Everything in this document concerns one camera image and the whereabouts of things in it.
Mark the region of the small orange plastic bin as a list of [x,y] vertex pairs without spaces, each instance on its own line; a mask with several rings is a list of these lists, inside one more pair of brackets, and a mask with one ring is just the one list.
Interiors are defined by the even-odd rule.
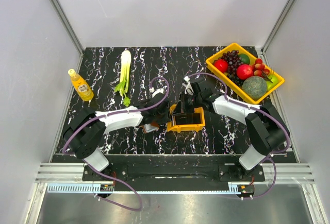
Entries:
[[167,132],[199,132],[205,127],[205,115],[202,107],[195,108],[194,113],[184,114],[178,118],[173,115],[175,108],[176,104],[169,109],[171,120],[167,123]]

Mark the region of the brown leather card holder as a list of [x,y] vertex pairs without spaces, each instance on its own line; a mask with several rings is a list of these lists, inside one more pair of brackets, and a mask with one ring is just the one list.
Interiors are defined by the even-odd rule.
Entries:
[[150,133],[153,131],[157,131],[159,129],[159,125],[156,122],[151,122],[150,124],[144,124],[141,127],[144,133]]

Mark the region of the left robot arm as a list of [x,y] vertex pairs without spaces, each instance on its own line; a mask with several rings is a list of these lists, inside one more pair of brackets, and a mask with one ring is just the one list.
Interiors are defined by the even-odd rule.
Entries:
[[100,180],[110,178],[112,168],[98,148],[103,136],[111,131],[128,127],[142,127],[145,133],[159,129],[170,121],[169,99],[161,94],[143,101],[138,106],[110,112],[96,112],[84,108],[63,129],[63,154],[72,154],[94,168]]

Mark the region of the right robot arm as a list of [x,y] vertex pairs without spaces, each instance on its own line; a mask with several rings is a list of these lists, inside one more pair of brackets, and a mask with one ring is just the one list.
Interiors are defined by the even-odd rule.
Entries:
[[247,180],[252,176],[254,167],[265,161],[284,142],[290,141],[288,128],[271,103],[247,104],[215,93],[211,88],[203,88],[197,82],[183,83],[183,87],[181,106],[185,112],[201,107],[246,125],[251,144],[240,156],[239,165],[234,169],[238,179]]

